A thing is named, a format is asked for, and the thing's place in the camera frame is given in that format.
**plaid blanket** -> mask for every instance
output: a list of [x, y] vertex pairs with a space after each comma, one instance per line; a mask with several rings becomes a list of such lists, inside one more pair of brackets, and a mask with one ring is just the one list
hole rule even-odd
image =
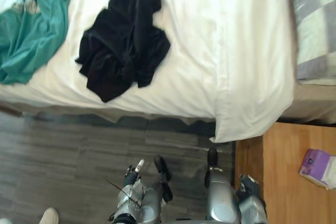
[[299, 54], [297, 80], [336, 85], [336, 0], [294, 0]]

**wooden table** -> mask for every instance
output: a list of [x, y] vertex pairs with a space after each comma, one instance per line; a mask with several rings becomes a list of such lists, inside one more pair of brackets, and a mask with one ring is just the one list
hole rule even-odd
[[270, 224], [336, 224], [336, 190], [299, 175], [309, 148], [336, 155], [336, 128], [275, 123], [264, 136], [236, 143], [236, 185], [240, 173], [262, 187]]

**teal shirt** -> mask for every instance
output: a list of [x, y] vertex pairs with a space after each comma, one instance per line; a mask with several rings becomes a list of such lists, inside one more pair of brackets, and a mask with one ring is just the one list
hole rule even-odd
[[64, 42], [70, 0], [17, 0], [0, 14], [0, 83], [27, 83]]

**purple tissue box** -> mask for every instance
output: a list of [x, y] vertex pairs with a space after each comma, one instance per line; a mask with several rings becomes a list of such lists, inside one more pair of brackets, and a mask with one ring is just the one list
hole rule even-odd
[[327, 152], [308, 149], [299, 173], [315, 184], [328, 188], [328, 185], [322, 181], [322, 178], [327, 169], [329, 159], [330, 155]]

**black clothing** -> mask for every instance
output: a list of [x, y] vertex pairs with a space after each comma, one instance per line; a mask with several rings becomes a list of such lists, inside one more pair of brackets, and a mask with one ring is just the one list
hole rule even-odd
[[87, 88], [108, 102], [132, 84], [145, 87], [167, 54], [164, 31], [153, 26], [161, 0], [110, 0], [93, 26], [84, 32], [77, 63]]

